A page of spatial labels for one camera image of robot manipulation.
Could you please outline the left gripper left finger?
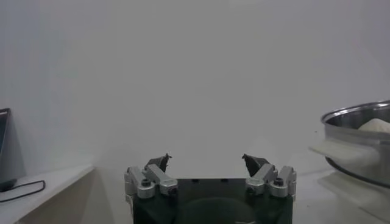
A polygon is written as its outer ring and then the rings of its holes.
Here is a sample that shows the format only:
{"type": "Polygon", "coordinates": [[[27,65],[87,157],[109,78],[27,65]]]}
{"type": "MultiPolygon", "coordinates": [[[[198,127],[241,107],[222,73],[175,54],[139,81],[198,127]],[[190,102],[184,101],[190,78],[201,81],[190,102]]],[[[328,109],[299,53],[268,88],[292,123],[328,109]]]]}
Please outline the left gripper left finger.
{"type": "Polygon", "coordinates": [[[166,174],[170,158],[171,156],[166,153],[150,159],[142,169],[137,166],[128,167],[124,173],[126,197],[137,196],[140,199],[150,199],[155,197],[157,192],[167,197],[175,197],[179,182],[166,174]]]}

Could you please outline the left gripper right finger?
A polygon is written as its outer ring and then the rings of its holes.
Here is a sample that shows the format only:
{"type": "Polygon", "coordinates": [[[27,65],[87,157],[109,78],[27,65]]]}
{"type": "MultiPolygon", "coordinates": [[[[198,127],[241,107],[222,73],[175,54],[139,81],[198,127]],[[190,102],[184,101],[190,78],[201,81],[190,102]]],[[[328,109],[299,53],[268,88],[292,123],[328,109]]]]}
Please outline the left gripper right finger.
{"type": "Polygon", "coordinates": [[[271,196],[285,198],[296,197],[297,173],[291,166],[283,166],[280,171],[265,158],[244,154],[249,178],[245,179],[246,192],[250,195],[263,195],[266,191],[271,196]]]}

